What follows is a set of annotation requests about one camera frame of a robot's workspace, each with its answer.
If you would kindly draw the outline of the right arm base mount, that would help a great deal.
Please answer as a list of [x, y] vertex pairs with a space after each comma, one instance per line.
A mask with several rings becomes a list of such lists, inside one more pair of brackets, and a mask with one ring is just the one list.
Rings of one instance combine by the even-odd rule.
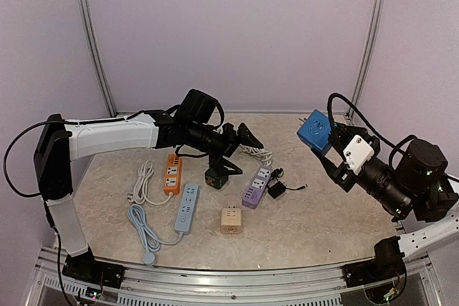
[[382, 239], [374, 245], [374, 257], [342, 267], [347, 287], [357, 287], [402, 276], [405, 254], [399, 248], [400, 236]]

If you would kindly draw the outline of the purple power strip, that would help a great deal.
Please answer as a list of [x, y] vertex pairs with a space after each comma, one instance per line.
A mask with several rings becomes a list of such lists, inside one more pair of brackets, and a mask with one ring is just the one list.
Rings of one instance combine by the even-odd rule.
[[242, 195], [242, 205], [249, 209], [256, 209], [268, 186], [272, 175], [272, 168], [261, 166], [253, 176], [247, 190]]

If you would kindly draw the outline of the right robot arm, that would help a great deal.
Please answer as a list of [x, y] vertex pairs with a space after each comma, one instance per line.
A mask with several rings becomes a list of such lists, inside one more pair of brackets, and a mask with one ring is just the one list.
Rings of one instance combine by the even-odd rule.
[[342, 190], [360, 186], [394, 222], [413, 213], [418, 221], [427, 223], [425, 229], [397, 239], [406, 257], [416, 257], [457, 235], [458, 212], [454, 207], [458, 193], [453, 187], [455, 179], [445, 172], [448, 162], [438, 145], [409, 135], [398, 144], [387, 142], [392, 151], [383, 162], [378, 155], [385, 138], [370, 134], [366, 128], [335, 123], [327, 141], [340, 155], [339, 165], [327, 158], [327, 150], [311, 150]]

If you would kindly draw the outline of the light blue power strip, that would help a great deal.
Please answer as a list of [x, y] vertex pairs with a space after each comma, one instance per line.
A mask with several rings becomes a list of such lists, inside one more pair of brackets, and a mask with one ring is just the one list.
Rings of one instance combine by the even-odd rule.
[[187, 235], [191, 231], [194, 213], [199, 198], [199, 185], [187, 183], [181, 197], [181, 203], [174, 224], [174, 231], [177, 234]]

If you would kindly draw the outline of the blue cube socket adapter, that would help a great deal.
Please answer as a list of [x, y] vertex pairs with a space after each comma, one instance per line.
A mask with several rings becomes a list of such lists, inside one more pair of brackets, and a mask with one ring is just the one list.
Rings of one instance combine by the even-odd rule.
[[297, 131], [300, 141], [309, 148], [325, 156], [331, 149], [328, 138], [331, 126], [328, 117], [319, 110], [314, 110]]

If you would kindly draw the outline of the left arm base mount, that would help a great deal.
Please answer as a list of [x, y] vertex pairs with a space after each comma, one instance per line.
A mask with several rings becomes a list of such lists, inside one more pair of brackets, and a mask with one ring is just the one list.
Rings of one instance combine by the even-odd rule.
[[66, 277], [116, 289], [120, 289], [125, 271], [122, 265], [97, 260], [91, 252], [76, 257], [68, 255], [62, 269]]

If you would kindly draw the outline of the beige cube socket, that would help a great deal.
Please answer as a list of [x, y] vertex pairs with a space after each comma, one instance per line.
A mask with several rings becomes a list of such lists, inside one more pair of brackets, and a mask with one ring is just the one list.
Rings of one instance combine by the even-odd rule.
[[222, 209], [220, 230], [223, 234], [242, 233], [242, 211], [237, 207], [226, 207]]

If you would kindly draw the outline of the dark green cube socket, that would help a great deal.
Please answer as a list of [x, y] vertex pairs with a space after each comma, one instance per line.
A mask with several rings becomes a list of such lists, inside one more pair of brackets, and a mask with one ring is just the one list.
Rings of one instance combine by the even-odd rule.
[[205, 173], [205, 182], [208, 186], [220, 190], [228, 182], [229, 176], [218, 176], [213, 168], [208, 168]]

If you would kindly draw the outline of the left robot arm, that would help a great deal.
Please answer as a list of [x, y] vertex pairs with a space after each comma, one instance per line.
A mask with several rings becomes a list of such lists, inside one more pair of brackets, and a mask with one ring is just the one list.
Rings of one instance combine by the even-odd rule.
[[237, 128], [225, 121], [210, 125], [214, 111], [224, 115], [217, 99], [191, 89], [181, 104], [168, 110], [89, 121], [63, 120], [59, 114], [48, 118], [34, 153], [39, 193], [63, 247], [74, 257], [73, 270], [84, 280], [94, 280], [100, 264], [87, 254], [90, 247], [72, 197], [71, 163], [119, 150], [189, 146], [208, 158], [216, 176], [240, 175], [241, 169], [228, 159], [240, 145], [262, 148], [263, 144], [244, 123]]

